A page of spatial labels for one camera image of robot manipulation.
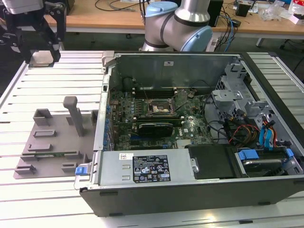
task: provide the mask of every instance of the slotted aluminum surface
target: slotted aluminum surface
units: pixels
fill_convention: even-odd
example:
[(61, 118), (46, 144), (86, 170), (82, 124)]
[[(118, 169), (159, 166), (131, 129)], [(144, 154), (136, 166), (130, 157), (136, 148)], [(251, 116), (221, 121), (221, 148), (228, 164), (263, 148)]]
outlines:
[[(268, 53), (249, 53), (265, 78), (277, 92), (284, 104), (304, 127), (304, 86), (290, 69), (278, 58)], [(252, 87), (261, 100), (265, 100), (258, 87)]]
[[(26, 65), (22, 65), (10, 88), (0, 99), (0, 104), (3, 104), (0, 107), (1, 228), (88, 225), (96, 228), (283, 228), (301, 227), (304, 224), (304, 192), (276, 205), (262, 207), (98, 218), (78, 191), (74, 190), (73, 177), (15, 180), (13, 169), (32, 129), (32, 116), (36, 108), (50, 108), (52, 114), (62, 113), (61, 100), (65, 95), (76, 95), (78, 106), (84, 112), (98, 108), (103, 76), (101, 53), (65, 51), (53, 69), (28, 70)], [(86, 64), (93, 63), (98, 65), (86, 67)], [(252, 220), (253, 223), (240, 225), (240, 220)]]

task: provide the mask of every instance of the laboratory floor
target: laboratory floor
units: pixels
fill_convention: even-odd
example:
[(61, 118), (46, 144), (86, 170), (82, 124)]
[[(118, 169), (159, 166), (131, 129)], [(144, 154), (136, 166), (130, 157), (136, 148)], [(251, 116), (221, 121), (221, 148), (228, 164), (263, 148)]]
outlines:
[[(25, 39), (31, 48), (44, 49), (45, 45), (34, 32), (25, 32)], [(279, 47), (282, 39), (266, 39), (262, 47), (256, 47), (256, 38), (238, 38), (232, 42), (229, 52), (275, 52), (293, 70), (304, 56), (304, 42), (292, 40), (284, 50)], [(144, 35), (132, 34), (127, 38), (125, 34), (110, 33), (67, 33), (64, 42), (65, 50), (125, 50), (137, 51), (144, 43)], [(22, 63), (20, 54), (12, 51), (8, 46), (0, 46), (0, 95), (4, 92), (11, 79)], [(295, 74), (304, 79), (304, 61), (296, 69)]]

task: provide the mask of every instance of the green circuit board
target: green circuit board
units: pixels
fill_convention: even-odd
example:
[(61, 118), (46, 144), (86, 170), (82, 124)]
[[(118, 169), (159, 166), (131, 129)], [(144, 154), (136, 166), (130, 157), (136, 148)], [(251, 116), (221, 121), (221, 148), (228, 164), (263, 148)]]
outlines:
[[(180, 90), (171, 99), (136, 99), (132, 93), (114, 91), (111, 93), (110, 104), (116, 151), (175, 149), (180, 140), (187, 140), (184, 142), (190, 144), (212, 143), (206, 120), (201, 114), (202, 96), (194, 96), (190, 90)], [(166, 114), (158, 120), (145, 119), (153, 114), (162, 115), (159, 112), (168, 113), (169, 107), (170, 119), (165, 117)], [(142, 137), (138, 130), (143, 123), (173, 123), (174, 128), (170, 137)]]

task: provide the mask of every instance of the red wire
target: red wire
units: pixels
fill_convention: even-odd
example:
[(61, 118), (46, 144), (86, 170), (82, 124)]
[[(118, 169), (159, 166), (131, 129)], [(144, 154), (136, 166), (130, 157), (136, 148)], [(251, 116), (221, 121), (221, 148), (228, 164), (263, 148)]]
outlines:
[(233, 133), (233, 136), (235, 136), (235, 134), (239, 131), (239, 129), (240, 129), (241, 127), (247, 127), (247, 126), (249, 126), (249, 127), (251, 127), (251, 128), (255, 128), (257, 131), (260, 132), (260, 130), (259, 130), (257, 127), (253, 126), (253, 125), (249, 125), (249, 124), (247, 124), (247, 125), (240, 125), (240, 126), (236, 129), (236, 131)]

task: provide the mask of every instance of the motherboard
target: motherboard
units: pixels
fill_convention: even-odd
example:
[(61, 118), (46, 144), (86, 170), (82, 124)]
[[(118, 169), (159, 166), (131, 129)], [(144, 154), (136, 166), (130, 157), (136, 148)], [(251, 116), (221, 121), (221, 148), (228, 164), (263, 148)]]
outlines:
[(202, 115), (203, 95), (181, 89), (110, 94), (114, 150), (178, 149), (212, 143)]

